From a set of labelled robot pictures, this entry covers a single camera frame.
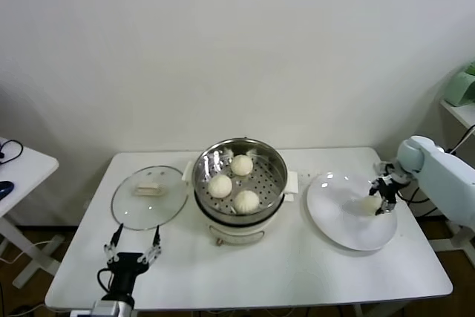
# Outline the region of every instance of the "floor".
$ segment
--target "floor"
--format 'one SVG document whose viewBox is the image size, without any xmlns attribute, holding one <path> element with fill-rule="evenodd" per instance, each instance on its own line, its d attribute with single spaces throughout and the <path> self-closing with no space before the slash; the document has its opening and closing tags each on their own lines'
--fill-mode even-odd
<svg viewBox="0 0 475 317">
<path fill-rule="evenodd" d="M 422 223 L 427 238 L 449 238 L 451 235 L 443 222 L 424 222 Z M 56 232 L 34 232 L 25 231 L 25 235 L 32 242 L 39 242 L 51 239 Z M 61 232 L 70 241 L 73 237 L 72 232 Z M 61 260 L 66 250 L 67 244 L 61 247 L 53 254 L 54 258 Z M 3 259 L 13 260 L 19 251 L 9 244 L 3 254 Z M 441 252 L 437 254 L 442 265 L 449 274 L 453 283 L 453 293 L 443 298 L 433 298 L 428 300 L 414 301 L 408 304 L 404 310 L 394 314 L 394 317 L 421 317 L 421 316 L 473 316 L 475 311 L 475 269 L 471 266 L 463 252 Z M 26 310 L 26 307 L 36 306 L 44 301 L 45 294 L 52 281 L 52 277 L 47 273 L 40 271 L 36 273 L 28 284 L 21 290 L 16 289 L 11 284 L 13 279 L 28 264 L 29 258 L 25 255 L 20 257 L 14 265 L 7 265 L 0 262 L 0 282 L 4 290 L 4 308 L 7 315 L 20 313 Z M 404 269 L 404 261 L 401 261 L 400 267 Z M 363 306 L 363 311 L 371 308 L 371 305 Z M 35 317 L 56 317 L 44 307 L 40 307 L 34 313 Z M 219 315 L 202 311 L 194 313 L 191 316 L 189 311 L 177 312 L 156 312 L 141 313 L 140 317 L 353 317 L 355 313 L 351 306 L 327 306 L 297 308 L 294 310 L 249 310 L 249 311 L 223 311 Z M 57 314 L 57 316 L 68 316 L 67 314 Z"/>
</svg>

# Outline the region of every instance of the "green object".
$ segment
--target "green object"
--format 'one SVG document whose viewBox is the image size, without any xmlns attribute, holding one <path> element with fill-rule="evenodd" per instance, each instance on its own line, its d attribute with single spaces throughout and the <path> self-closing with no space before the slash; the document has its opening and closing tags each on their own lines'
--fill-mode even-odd
<svg viewBox="0 0 475 317">
<path fill-rule="evenodd" d="M 475 102 L 475 62 L 453 76 L 445 89 L 444 99 L 454 107 Z"/>
</svg>

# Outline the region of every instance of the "steamed bun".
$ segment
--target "steamed bun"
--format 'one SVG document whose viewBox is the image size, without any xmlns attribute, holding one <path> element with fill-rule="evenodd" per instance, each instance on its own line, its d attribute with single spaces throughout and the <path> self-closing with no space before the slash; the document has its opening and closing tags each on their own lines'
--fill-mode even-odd
<svg viewBox="0 0 475 317">
<path fill-rule="evenodd" d="M 382 198 L 379 194 L 374 196 L 366 196 L 361 199 L 361 208 L 366 215 L 374 215 L 378 208 L 381 207 Z"/>
<path fill-rule="evenodd" d="M 224 174 L 217 174 L 208 184 L 208 192 L 214 198 L 224 198 L 231 193 L 232 182 Z"/>
<path fill-rule="evenodd" d="M 259 196 L 257 196 L 253 191 L 241 191 L 235 198 L 234 207 L 237 213 L 252 213 L 259 207 Z"/>
<path fill-rule="evenodd" d="M 252 172 L 252 167 L 252 160 L 247 155 L 238 155 L 231 162 L 231 170 L 237 176 L 247 176 Z"/>
</svg>

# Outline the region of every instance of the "glass lid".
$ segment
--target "glass lid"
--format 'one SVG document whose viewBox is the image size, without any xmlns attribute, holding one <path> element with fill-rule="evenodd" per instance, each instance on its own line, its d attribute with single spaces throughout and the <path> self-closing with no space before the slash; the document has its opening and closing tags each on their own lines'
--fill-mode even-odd
<svg viewBox="0 0 475 317">
<path fill-rule="evenodd" d="M 182 172 L 170 166 L 151 166 L 127 177 L 114 193 L 111 211 L 118 224 L 148 230 L 173 219 L 188 197 Z"/>
</svg>

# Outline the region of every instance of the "white table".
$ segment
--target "white table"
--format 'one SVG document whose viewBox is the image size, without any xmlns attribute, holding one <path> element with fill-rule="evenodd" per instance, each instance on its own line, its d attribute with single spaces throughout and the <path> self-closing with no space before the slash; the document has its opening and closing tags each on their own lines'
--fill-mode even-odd
<svg viewBox="0 0 475 317">
<path fill-rule="evenodd" d="M 136 310 L 357 304 L 451 293 L 452 283 L 405 203 L 396 206 L 396 236 L 378 252 L 356 252 L 334 244 L 309 219 L 304 198 L 311 178 L 343 170 L 359 171 L 372 179 L 373 164 L 379 161 L 374 150 L 280 153 L 288 169 L 300 173 L 300 194 L 294 202 L 284 203 L 272 232 L 255 245 L 216 247 L 189 192 L 182 212 L 160 229 L 162 255 L 137 279 Z M 46 305 L 85 309 L 104 295 L 96 272 L 105 266 L 102 246 L 117 229 L 111 216 L 111 197 L 117 185 L 146 166 L 184 170 L 197 156 L 197 152 L 115 156 L 50 286 Z M 150 246 L 153 234 L 124 230 L 118 250 L 142 252 Z"/>
<path fill-rule="evenodd" d="M 5 141 L 6 139 L 0 138 L 0 142 L 4 143 Z M 18 152 L 19 146 L 15 143 L 7 144 L 3 149 L 5 158 L 1 161 L 16 156 Z M 58 161 L 55 158 L 30 148 L 24 148 L 19 158 L 0 166 L 0 180 L 11 181 L 15 184 L 13 191 L 0 200 L 0 235 L 5 237 L 1 243 L 0 254 L 8 242 L 11 242 L 33 259 L 13 281 L 13 286 L 19 289 L 26 284 L 37 269 L 41 268 L 51 275 L 55 274 L 58 270 L 59 262 L 52 259 L 49 254 L 54 252 L 63 242 L 64 238 L 57 235 L 53 238 L 53 241 L 45 245 L 43 250 L 40 250 L 32 246 L 33 243 L 26 239 L 22 232 L 5 215 L 41 182 L 48 178 L 58 168 L 58 165 Z"/>
</svg>

